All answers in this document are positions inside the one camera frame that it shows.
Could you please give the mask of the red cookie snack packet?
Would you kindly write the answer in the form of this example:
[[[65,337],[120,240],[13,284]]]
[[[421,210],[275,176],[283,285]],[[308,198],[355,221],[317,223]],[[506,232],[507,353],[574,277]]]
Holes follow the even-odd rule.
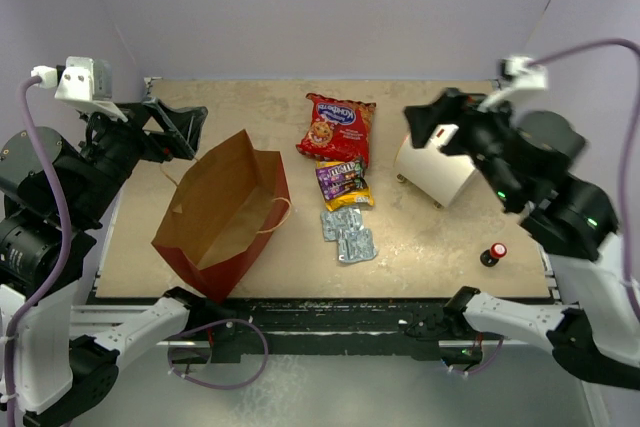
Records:
[[[313,103],[311,121],[296,150],[321,161],[370,163],[370,134],[376,103],[339,100],[308,93]]]

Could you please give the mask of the white cylindrical appliance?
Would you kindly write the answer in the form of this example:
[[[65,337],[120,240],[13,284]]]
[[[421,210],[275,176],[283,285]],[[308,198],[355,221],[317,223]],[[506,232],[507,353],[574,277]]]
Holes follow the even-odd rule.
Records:
[[[440,151],[457,129],[455,125],[439,125],[429,142],[419,149],[412,146],[411,135],[407,134],[394,160],[396,179],[412,183],[438,208],[448,207],[476,174],[467,156],[446,156]]]

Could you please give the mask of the red paper bag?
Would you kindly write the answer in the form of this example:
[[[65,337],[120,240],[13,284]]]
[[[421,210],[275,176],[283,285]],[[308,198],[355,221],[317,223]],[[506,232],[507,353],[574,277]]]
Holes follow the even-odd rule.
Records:
[[[223,302],[286,221],[281,154],[244,130],[210,149],[175,189],[152,246],[190,287]]]

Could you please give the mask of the purple candy packet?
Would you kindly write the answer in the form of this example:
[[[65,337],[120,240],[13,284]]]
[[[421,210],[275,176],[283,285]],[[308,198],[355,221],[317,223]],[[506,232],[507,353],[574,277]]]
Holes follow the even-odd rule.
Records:
[[[316,178],[323,183],[340,183],[364,176],[364,167],[359,160],[349,162],[318,162]]]
[[[328,183],[321,181],[319,185],[323,197],[326,201],[330,201],[346,195],[350,192],[363,190],[368,187],[366,181],[359,177],[338,183]]]

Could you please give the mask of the yellow snack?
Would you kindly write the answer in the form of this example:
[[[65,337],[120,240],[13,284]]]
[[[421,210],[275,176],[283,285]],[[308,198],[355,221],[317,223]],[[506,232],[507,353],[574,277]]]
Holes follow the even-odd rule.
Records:
[[[350,192],[330,201],[325,201],[325,206],[329,211],[335,211],[339,208],[353,206],[355,204],[366,204],[369,206],[375,205],[375,201],[369,187],[363,190]]]

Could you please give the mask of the silver blister pack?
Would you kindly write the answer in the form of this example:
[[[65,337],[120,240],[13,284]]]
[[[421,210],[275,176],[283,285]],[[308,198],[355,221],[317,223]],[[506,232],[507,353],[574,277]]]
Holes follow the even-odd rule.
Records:
[[[345,264],[370,261],[377,256],[373,234],[369,228],[340,230],[337,237],[338,261]]]
[[[336,241],[342,231],[355,232],[363,229],[363,218],[358,207],[341,207],[320,214],[323,238],[327,242]]]

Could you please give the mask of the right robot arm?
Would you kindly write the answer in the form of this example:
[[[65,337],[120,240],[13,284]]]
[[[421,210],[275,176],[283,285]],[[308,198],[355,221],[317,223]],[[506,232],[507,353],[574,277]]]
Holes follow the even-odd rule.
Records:
[[[411,143],[423,148],[442,125],[455,133],[447,156],[466,156],[507,214],[574,279],[576,301],[550,309],[493,297],[464,286],[445,304],[456,338],[493,333],[549,353],[574,377],[629,390],[639,386],[639,325],[628,303],[638,289],[624,267],[619,221],[608,195],[570,169],[586,141],[561,115],[489,106],[484,94],[445,89],[432,103],[408,106]]]

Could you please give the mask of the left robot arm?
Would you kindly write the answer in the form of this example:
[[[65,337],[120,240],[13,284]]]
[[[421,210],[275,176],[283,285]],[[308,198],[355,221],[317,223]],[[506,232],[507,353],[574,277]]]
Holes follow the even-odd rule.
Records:
[[[98,334],[70,334],[93,232],[140,161],[192,159],[207,116],[148,99],[118,119],[86,116],[69,144],[29,127],[1,150],[1,407],[11,423],[61,426],[100,403],[119,372],[156,343],[202,334],[215,304],[175,287]]]

